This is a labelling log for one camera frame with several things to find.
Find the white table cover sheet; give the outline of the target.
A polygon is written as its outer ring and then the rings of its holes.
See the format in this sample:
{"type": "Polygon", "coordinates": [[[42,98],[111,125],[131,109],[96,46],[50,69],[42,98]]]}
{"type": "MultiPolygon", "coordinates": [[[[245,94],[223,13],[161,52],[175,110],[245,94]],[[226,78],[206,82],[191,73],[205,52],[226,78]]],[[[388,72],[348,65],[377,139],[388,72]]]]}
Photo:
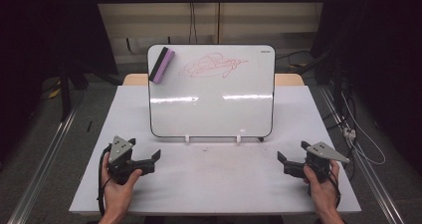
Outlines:
{"type": "Polygon", "coordinates": [[[70,206],[73,213],[98,213],[99,160],[115,136],[135,138],[136,160],[160,152],[155,170],[134,187],[130,212],[139,215],[271,215],[311,213],[307,186],[286,175],[277,160],[301,162],[302,141],[329,143],[317,106],[306,86],[275,90],[273,130],[264,141],[241,143],[172,142],[149,127],[148,90],[117,89],[82,182],[70,206]]]}

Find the black metal stand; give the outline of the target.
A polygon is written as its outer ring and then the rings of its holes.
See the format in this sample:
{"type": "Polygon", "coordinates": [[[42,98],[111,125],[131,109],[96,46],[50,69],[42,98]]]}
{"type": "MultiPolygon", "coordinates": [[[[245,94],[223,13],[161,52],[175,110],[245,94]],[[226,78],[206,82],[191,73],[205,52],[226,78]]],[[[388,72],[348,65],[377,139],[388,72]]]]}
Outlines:
{"type": "Polygon", "coordinates": [[[60,88],[62,94],[62,117],[65,121],[72,110],[70,84],[77,90],[85,90],[89,82],[84,75],[84,66],[77,61],[62,63],[59,67],[60,88]]]}

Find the aluminium floor rail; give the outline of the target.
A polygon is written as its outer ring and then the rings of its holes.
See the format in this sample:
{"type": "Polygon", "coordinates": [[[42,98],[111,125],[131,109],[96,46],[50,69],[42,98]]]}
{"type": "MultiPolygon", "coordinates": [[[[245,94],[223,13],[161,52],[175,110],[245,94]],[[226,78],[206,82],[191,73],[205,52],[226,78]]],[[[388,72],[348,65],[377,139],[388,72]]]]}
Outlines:
{"type": "MultiPolygon", "coordinates": [[[[342,126],[341,116],[336,112],[334,107],[333,95],[329,91],[328,88],[319,88],[323,99],[328,106],[336,124],[339,125],[339,130],[342,135],[342,126]]],[[[379,207],[381,208],[384,216],[386,217],[389,224],[405,224],[404,219],[402,218],[399,210],[397,209],[396,204],[394,203],[391,195],[388,193],[386,187],[382,183],[379,176],[376,174],[375,169],[373,168],[372,164],[375,164],[373,161],[370,161],[369,158],[365,155],[364,151],[362,150],[361,146],[357,142],[357,139],[354,140],[355,144],[351,138],[346,137],[345,143],[348,148],[352,148],[351,153],[353,153],[353,161],[356,165],[359,166],[368,186],[373,193],[376,202],[378,203],[379,207]]]]}
{"type": "Polygon", "coordinates": [[[57,157],[57,154],[73,124],[77,113],[77,108],[71,109],[66,118],[60,122],[58,129],[49,143],[41,163],[38,165],[35,174],[30,179],[25,191],[19,199],[17,206],[12,212],[7,224],[25,224],[28,220],[34,204],[44,186],[50,169],[57,157]]]}

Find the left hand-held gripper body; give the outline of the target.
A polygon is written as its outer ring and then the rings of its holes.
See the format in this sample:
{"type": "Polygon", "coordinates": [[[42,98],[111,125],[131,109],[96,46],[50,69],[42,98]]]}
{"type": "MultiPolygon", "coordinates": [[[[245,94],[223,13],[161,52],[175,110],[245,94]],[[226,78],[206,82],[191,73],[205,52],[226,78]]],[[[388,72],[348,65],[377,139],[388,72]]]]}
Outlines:
{"type": "Polygon", "coordinates": [[[132,149],[128,140],[119,136],[115,136],[110,145],[110,152],[108,158],[108,174],[120,185],[127,183],[131,174],[137,170],[142,170],[142,175],[153,173],[155,170],[155,163],[152,163],[151,157],[144,160],[133,160],[132,149]]]}

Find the purple and black whiteboard eraser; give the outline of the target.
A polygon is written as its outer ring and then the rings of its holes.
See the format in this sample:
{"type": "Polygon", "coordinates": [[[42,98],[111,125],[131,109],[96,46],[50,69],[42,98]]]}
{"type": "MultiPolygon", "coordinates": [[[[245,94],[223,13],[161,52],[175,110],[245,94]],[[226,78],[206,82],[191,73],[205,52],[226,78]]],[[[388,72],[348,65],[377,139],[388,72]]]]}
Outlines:
{"type": "Polygon", "coordinates": [[[164,73],[172,61],[175,52],[167,47],[163,47],[152,71],[149,74],[149,80],[155,84],[159,84],[164,76],[164,73]]]}

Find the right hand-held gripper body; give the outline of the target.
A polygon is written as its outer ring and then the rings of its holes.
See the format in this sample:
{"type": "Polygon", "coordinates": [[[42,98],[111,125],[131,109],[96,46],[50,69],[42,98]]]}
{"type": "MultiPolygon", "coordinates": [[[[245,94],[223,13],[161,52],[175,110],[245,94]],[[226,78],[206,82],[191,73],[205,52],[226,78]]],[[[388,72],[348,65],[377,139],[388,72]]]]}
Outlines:
{"type": "Polygon", "coordinates": [[[325,182],[329,177],[331,160],[340,161],[342,163],[350,163],[350,160],[325,144],[324,142],[318,142],[311,144],[311,146],[305,150],[306,158],[304,163],[288,161],[284,165],[284,173],[297,178],[305,178],[303,168],[305,165],[310,167],[316,174],[319,182],[325,182]]]}

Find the person's right hand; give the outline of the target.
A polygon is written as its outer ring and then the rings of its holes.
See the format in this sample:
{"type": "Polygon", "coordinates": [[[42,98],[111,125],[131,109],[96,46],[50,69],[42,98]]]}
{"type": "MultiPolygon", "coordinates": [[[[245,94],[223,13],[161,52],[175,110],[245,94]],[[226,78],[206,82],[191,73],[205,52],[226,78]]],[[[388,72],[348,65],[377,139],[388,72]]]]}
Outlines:
{"type": "Polygon", "coordinates": [[[311,196],[316,209],[316,215],[320,219],[333,219],[338,215],[336,211],[336,190],[329,182],[319,183],[314,171],[307,165],[303,168],[307,183],[311,185],[311,196]]]}

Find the person's left hand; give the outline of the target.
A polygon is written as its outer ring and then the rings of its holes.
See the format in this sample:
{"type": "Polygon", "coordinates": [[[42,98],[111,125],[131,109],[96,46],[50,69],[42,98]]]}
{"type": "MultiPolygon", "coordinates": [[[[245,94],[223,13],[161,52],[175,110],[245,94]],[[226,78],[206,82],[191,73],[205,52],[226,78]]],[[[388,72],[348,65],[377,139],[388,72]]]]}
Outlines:
{"type": "Polygon", "coordinates": [[[109,153],[107,152],[102,164],[101,187],[105,192],[104,216],[121,216],[123,219],[131,203],[133,187],[142,174],[142,170],[135,170],[126,184],[119,185],[109,177],[107,170],[108,157],[109,153]]]}

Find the white whiteboard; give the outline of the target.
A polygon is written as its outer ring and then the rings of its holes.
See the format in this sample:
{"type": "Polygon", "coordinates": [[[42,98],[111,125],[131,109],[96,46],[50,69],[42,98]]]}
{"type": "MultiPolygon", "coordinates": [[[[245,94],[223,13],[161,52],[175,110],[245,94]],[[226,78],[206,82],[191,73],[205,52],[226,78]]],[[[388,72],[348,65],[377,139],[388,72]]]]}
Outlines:
{"type": "Polygon", "coordinates": [[[159,84],[149,81],[158,137],[265,137],[273,129],[276,51],[270,45],[153,45],[175,52],[159,84]]]}

